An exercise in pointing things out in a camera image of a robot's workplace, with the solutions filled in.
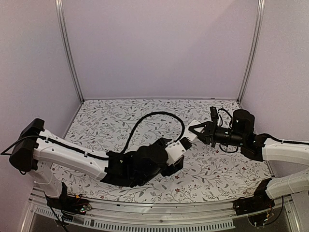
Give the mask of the white remote control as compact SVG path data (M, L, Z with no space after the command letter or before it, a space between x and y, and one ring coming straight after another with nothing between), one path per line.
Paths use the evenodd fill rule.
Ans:
M189 133L189 134L194 134L193 132L191 132L191 131L189 130L189 128L190 128L191 126L196 126L196 125L199 125L199 124L200 124L199 121L193 120L193 121L188 125L188 127L187 127L188 133ZM200 132L200 128L195 128L195 129L193 129L193 130L194 130L194 131L197 131L197 132Z

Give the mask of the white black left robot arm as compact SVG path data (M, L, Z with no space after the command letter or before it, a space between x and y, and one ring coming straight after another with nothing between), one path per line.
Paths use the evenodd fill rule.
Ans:
M84 215L91 209L82 195L70 196L66 184L51 171L58 164L119 187L143 186L158 174L171 175L183 167L186 151L182 138L173 142L160 138L135 151L95 151L65 141L44 128L44 121L33 120L2 155L22 174L29 174L43 190L47 205L68 214Z

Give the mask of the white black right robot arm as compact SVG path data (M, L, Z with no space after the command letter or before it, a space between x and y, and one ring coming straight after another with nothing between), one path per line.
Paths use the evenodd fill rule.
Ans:
M276 160L308 166L308 142L277 139L267 133L255 134L255 117L243 109L233 112L229 128L218 126L218 119L216 108L211 107L211 121L190 126L188 130L206 145L236 146L241 154L250 160ZM253 196L235 200L233 209L238 216L266 210L274 206L274 199L308 189L308 169L285 177L267 178L260 182Z

